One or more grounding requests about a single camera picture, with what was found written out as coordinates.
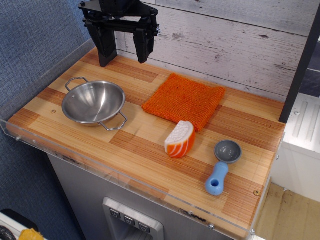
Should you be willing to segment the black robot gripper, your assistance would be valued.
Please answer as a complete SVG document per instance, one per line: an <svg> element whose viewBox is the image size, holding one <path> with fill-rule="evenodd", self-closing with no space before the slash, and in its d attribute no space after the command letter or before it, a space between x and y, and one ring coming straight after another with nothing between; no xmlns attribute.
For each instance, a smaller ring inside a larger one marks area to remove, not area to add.
<svg viewBox="0 0 320 240"><path fill-rule="evenodd" d="M158 10L139 0L81 1L78 8L98 50L102 50L102 36L107 30L133 33L138 62L143 64L154 51L155 36L160 33Z"/></svg>

